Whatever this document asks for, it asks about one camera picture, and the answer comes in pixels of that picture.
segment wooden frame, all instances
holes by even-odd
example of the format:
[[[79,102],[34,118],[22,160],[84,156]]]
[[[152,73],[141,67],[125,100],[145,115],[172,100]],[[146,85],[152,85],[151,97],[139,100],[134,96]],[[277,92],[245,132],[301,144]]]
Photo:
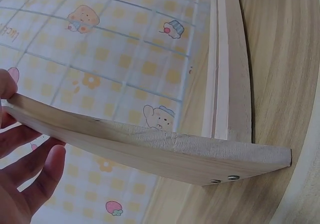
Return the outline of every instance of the wooden frame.
[[[98,120],[20,94],[15,94],[3,108],[20,123],[93,154],[201,186],[248,178],[291,164],[291,151],[287,148],[179,135]]]
[[[43,134],[96,155],[200,186],[290,166],[290,149],[250,143],[250,79],[240,6],[238,0],[211,1],[203,127],[204,136],[212,138],[97,120],[18,94],[5,110]]]

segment orange flower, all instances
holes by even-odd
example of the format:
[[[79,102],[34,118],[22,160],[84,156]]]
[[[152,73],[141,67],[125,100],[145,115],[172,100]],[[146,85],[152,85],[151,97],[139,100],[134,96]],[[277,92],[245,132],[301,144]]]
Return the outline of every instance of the orange flower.
[[[101,157],[97,157],[96,162],[99,164],[100,171],[107,172],[107,173],[112,172],[114,167],[119,167],[119,168],[122,168],[122,169],[127,168],[126,166],[124,166],[122,164],[115,163],[113,161],[110,161],[108,159],[104,159],[104,158],[101,158]]]
[[[82,80],[82,84],[88,86],[89,89],[94,89],[100,86],[100,77],[95,76],[90,73],[84,74],[84,79]]]

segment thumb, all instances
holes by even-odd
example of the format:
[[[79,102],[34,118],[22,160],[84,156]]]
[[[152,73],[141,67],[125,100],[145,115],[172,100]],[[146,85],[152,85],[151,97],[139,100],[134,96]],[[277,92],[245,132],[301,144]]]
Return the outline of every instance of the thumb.
[[[8,71],[0,69],[0,100],[9,99],[18,90],[17,84]],[[2,126],[2,107],[0,102],[0,128]]]

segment screw head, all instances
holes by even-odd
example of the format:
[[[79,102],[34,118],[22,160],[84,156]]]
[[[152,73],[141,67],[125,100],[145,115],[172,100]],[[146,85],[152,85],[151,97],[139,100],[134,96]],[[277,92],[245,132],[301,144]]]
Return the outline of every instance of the screw head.
[[[239,176],[228,176],[228,180],[238,180]]]
[[[220,181],[220,180],[216,180],[216,179],[212,179],[212,180],[210,180],[210,182],[211,182],[211,183],[216,183],[216,184],[218,184],[218,183],[220,183],[221,181]]]

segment cartoon wallpaper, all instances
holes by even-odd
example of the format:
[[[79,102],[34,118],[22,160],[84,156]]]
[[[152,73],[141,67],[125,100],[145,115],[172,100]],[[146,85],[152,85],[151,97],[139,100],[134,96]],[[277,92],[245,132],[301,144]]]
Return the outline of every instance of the cartoon wallpaper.
[[[209,1],[0,0],[0,68],[19,93],[53,107],[175,131]],[[47,138],[18,148],[0,168]],[[140,224],[156,182],[67,144],[61,182],[33,221]]]

